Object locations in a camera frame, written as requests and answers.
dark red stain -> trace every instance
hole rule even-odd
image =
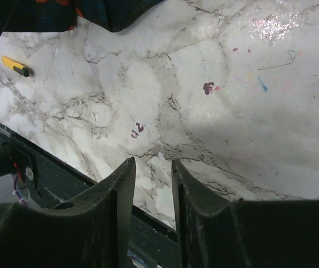
[[[204,85],[203,85],[204,94],[209,95],[210,93],[212,93],[213,86],[214,86],[213,82],[204,83]]]
[[[137,129],[138,129],[138,132],[141,133],[144,129],[144,125],[142,125],[142,127],[140,127],[140,123],[136,123],[136,126],[137,126]]]
[[[135,130],[132,130],[131,137],[133,138],[137,138],[139,136],[139,133],[141,133],[144,130],[144,125],[141,126],[140,123],[136,123],[136,126],[137,126],[138,133]]]

yellow utility knife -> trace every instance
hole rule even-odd
[[[10,68],[11,70],[18,72],[20,75],[23,75],[24,77],[30,76],[30,72],[29,72],[27,66],[25,66],[21,63],[18,63],[14,60],[11,60],[10,58],[8,58],[6,56],[2,56],[1,59],[2,59],[2,63],[6,67]]]

white marble surface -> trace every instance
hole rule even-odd
[[[172,227],[172,159],[231,200],[319,198],[319,1],[165,0],[120,33],[4,33],[0,122],[97,181],[135,156],[134,204]]]

blue mark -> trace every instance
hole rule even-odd
[[[262,87],[262,89],[263,89],[265,92],[267,92],[269,89],[265,86],[264,82],[262,82],[260,76],[258,76],[258,81],[259,81],[259,84],[260,84],[260,86]]]

screw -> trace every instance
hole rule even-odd
[[[33,171],[29,166],[25,168],[25,175],[29,180],[33,181]]]

